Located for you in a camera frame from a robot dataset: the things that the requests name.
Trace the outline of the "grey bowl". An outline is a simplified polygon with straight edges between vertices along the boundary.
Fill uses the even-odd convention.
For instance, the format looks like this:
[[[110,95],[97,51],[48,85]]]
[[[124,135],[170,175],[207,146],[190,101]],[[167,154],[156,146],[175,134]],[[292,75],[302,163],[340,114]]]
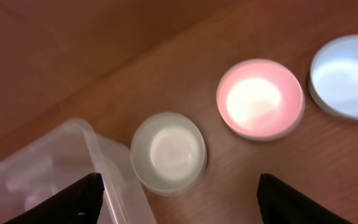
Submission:
[[[142,184],[164,196],[180,194],[197,184],[208,158],[197,125],[172,112],[147,118],[132,138],[130,154]]]

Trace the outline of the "pink bowl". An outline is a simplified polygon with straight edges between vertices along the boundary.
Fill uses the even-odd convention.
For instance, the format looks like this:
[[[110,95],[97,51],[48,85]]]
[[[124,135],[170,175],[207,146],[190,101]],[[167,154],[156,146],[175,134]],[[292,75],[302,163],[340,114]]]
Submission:
[[[289,69],[257,58],[235,64],[222,76],[216,103],[223,121],[235,133],[255,141],[271,141],[298,126],[305,95]]]

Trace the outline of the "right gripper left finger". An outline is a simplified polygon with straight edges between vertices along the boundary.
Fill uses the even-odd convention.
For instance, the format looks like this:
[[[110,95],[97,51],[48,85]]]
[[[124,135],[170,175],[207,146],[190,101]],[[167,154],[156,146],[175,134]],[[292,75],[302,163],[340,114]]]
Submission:
[[[90,173],[7,224],[97,224],[103,205],[100,173]]]

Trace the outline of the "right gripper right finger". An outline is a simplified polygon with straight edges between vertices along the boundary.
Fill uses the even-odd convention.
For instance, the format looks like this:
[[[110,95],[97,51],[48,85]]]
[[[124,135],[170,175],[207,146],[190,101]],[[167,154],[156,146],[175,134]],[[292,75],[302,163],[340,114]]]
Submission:
[[[264,224],[351,224],[272,174],[261,174],[257,200]]]

